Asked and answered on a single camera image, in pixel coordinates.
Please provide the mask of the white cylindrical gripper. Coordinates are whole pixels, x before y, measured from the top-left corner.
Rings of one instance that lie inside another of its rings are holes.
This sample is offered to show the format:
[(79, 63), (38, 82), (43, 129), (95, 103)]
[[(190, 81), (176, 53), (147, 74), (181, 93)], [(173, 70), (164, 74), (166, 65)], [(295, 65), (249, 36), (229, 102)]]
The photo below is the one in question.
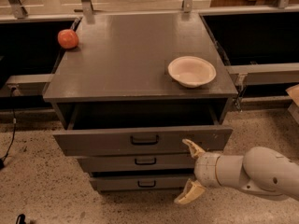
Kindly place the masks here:
[(206, 152), (190, 139), (183, 139), (194, 159), (197, 159), (194, 166), (196, 181), (189, 179), (184, 190), (174, 200), (176, 204), (188, 204), (199, 198), (205, 188), (219, 188), (221, 186), (216, 174), (216, 167), (219, 157), (218, 153)]

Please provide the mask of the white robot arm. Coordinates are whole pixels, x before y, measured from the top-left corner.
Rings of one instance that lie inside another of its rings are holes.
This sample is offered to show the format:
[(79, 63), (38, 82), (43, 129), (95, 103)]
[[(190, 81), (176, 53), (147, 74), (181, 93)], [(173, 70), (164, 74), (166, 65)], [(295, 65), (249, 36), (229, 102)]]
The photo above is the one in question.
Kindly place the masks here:
[(231, 188), (273, 201), (299, 201), (299, 165), (268, 147), (253, 147), (244, 155), (222, 155), (204, 151), (192, 140), (183, 139), (195, 159), (194, 179), (174, 200), (187, 204), (208, 188)]

